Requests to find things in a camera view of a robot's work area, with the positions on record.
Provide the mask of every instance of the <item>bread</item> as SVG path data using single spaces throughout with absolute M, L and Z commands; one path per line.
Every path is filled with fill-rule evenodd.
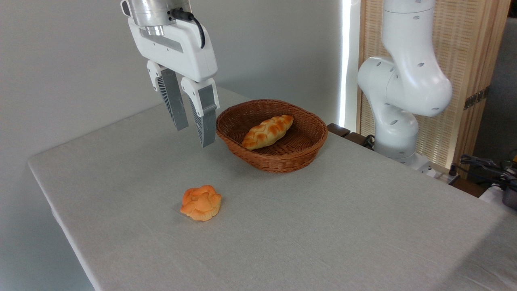
M 221 197 L 210 185 L 188 189 L 183 194 L 180 212 L 193 220 L 207 221 L 219 212 Z
M 270 146 L 284 137 L 287 130 L 293 125 L 293 121 L 294 117 L 285 114 L 264 120 L 260 125 L 250 129 L 244 136 L 241 145 L 248 150 Z

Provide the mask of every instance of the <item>woven bamboo panel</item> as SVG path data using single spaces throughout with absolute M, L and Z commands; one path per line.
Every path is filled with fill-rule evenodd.
M 381 42 L 383 0 L 364 1 L 361 63 L 371 56 L 389 56 Z M 470 140 L 474 132 L 477 134 L 479 121 L 477 127 L 470 123 L 472 118 L 480 120 L 481 113 L 473 109 L 472 114 L 463 116 L 463 107 L 466 98 L 490 83 L 503 31 L 501 26 L 506 19 L 503 11 L 505 6 L 508 11 L 509 1 L 436 0 L 433 45 L 438 63 L 452 83 L 453 98 L 439 116 L 416 118 L 420 128 L 417 152 L 438 165 L 450 165 L 459 150 L 458 141 L 473 147 Z M 359 104 L 359 132 L 374 134 L 373 115 L 364 94 Z

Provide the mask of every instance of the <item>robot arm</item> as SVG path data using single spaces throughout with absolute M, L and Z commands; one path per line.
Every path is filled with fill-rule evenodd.
M 436 116 L 452 98 L 452 85 L 433 50 L 435 0 L 385 0 L 382 41 L 391 55 L 371 57 L 358 83 L 375 120 L 375 151 L 422 172 L 429 161 L 415 153 L 414 114 Z
M 217 63 L 210 37 L 190 13 L 188 0 L 123 0 L 120 6 L 176 128 L 188 126 L 178 73 L 184 76 L 181 88 L 189 95 L 201 144 L 213 143 L 219 99 L 212 77 Z

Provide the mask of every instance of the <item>wicker basket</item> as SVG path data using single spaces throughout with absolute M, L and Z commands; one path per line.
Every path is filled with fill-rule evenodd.
M 275 144 L 250 151 L 240 144 L 262 121 L 282 114 L 294 122 Z M 266 172 L 287 173 L 307 167 L 327 139 L 325 123 L 316 115 L 280 100 L 252 100 L 232 106 L 217 117 L 217 135 L 236 156 Z

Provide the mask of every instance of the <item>gray tablecloth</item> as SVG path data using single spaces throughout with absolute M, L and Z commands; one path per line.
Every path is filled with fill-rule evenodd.
M 97 290 L 517 289 L 514 214 L 333 134 L 307 168 L 262 172 L 201 148 L 187 115 L 176 132 L 158 106 L 29 160 Z M 181 198 L 204 184 L 221 210 L 195 222 Z

